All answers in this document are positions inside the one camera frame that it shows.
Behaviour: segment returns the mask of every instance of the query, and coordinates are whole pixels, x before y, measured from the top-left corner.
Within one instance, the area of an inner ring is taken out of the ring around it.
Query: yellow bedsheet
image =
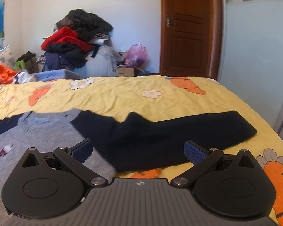
[[[240,149],[249,149],[257,157],[263,156],[265,149],[273,149],[277,156],[283,156],[283,141],[239,97],[208,79],[190,79],[205,90],[206,95],[187,92],[163,76],[94,78],[94,83],[89,81],[86,86],[84,82],[78,86],[74,84],[80,88],[73,87],[71,80],[1,85],[0,119],[31,110],[44,113],[63,112],[72,108],[111,116],[119,122],[124,121],[130,112],[136,112],[150,121],[162,121],[188,115],[236,110],[257,129],[258,133],[250,140],[226,149],[226,154],[237,154]],[[49,86],[49,91],[36,100],[34,106],[30,106],[29,98],[33,98],[30,96],[42,86]],[[153,96],[156,98],[144,97],[144,91],[148,90],[158,91]],[[162,177],[171,180],[191,167],[191,163],[168,167],[162,171]],[[130,177],[132,174],[123,173],[119,176]],[[274,212],[271,217],[276,221]]]

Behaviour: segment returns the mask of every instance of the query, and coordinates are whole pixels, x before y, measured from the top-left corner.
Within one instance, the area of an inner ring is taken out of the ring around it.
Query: red clothing
[[[72,43],[77,45],[83,53],[90,52],[94,49],[92,44],[83,42],[77,38],[78,33],[69,27],[63,27],[55,34],[48,37],[41,45],[41,49],[46,51],[48,46],[52,43]]]

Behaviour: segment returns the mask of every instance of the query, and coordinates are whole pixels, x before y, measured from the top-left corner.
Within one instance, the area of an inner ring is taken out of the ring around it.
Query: clothing pile
[[[28,71],[28,73],[33,74],[39,72],[39,66],[35,53],[28,51],[26,54],[23,54],[17,59],[17,62],[19,61],[24,61],[25,69]]]
[[[48,37],[41,49],[46,51],[44,70],[83,67],[86,53],[94,51],[95,57],[100,45],[107,44],[109,32],[113,27],[96,14],[82,9],[71,10],[61,21],[55,24],[55,32]]]
[[[17,73],[13,79],[13,84],[24,84],[28,82],[49,82],[56,81],[59,79],[67,80],[80,80],[80,76],[67,69],[57,69],[45,72],[39,72],[35,74],[28,73],[27,70],[22,70]]]

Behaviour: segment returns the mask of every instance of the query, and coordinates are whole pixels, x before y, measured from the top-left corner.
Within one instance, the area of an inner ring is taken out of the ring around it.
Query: black round disc
[[[27,182],[23,192],[34,199],[42,199],[52,196],[58,190],[57,182],[47,178],[37,178]]]
[[[8,211],[34,219],[53,218],[80,203],[84,186],[75,175],[61,170],[36,170],[26,167],[14,173],[2,189],[2,201]]]
[[[275,199],[275,190],[267,176],[244,167],[202,176],[195,183],[193,194],[208,210],[236,219],[267,215]]]

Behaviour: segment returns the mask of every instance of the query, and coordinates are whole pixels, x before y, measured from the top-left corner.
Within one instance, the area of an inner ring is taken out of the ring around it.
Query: blue gripper pad
[[[85,144],[73,150],[70,155],[78,162],[83,164],[89,158],[89,156],[91,156],[92,152],[93,152],[93,145],[91,143],[91,140],[89,140]]]
[[[203,149],[190,140],[184,143],[183,152],[184,155],[189,159],[189,161],[194,165],[204,160],[210,154],[209,151]]]

